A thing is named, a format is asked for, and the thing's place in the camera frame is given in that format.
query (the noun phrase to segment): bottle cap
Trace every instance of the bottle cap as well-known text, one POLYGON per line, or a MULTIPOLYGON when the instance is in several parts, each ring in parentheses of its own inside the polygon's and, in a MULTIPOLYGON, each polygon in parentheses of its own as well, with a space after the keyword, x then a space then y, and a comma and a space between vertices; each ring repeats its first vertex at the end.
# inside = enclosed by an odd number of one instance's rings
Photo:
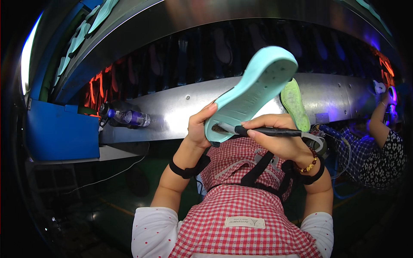
POLYGON ((112 118, 112 117, 115 116, 115 113, 116 113, 116 112, 115 112, 113 109, 109 109, 108 112, 107 112, 107 116, 110 117, 110 118, 112 118))

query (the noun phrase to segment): apron label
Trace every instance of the apron label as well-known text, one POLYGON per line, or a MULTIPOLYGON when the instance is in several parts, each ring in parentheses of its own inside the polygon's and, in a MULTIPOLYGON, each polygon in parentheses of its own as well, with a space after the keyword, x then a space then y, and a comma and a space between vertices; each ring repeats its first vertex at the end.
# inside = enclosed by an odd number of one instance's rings
POLYGON ((224 228, 226 227, 253 227, 265 229, 265 220, 245 216, 227 217, 224 224, 224 228))

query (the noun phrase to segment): green shoe sole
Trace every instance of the green shoe sole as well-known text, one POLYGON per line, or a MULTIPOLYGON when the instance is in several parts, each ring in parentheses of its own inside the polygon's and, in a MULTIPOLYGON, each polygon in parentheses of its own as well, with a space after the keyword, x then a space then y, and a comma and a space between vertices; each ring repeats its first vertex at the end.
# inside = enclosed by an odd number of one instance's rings
POLYGON ((281 102, 297 129, 303 132, 310 131, 310 120, 301 100, 300 88, 294 78, 281 91, 281 102))

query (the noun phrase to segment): fluorescent light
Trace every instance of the fluorescent light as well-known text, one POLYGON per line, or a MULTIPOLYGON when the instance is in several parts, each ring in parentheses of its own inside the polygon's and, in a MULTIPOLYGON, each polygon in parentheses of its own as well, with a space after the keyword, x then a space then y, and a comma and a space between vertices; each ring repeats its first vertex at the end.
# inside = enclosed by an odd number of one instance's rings
POLYGON ((42 14, 40 14, 39 18, 37 19, 36 24, 30 32, 30 35, 26 39, 23 51, 21 52, 21 89, 23 90, 23 95, 26 95, 26 89, 28 88, 28 69, 30 65, 31 48, 33 46, 34 34, 36 33, 37 25, 39 24, 39 20, 42 17, 42 14))

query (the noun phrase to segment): shoe sole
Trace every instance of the shoe sole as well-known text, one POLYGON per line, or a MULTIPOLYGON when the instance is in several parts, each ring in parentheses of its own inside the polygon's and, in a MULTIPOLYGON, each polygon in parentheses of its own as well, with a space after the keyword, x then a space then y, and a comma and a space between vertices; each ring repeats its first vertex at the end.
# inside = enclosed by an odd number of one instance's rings
POLYGON ((298 130, 308 132, 310 120, 301 99, 300 88, 293 78, 281 91, 281 102, 293 119, 298 130))
POLYGON ((218 110, 205 121, 206 138, 217 143, 231 138, 233 134, 212 131, 212 126, 219 122, 236 126, 250 120, 281 92, 297 68, 294 56, 282 47, 261 48, 251 58, 240 82, 215 101, 218 110))

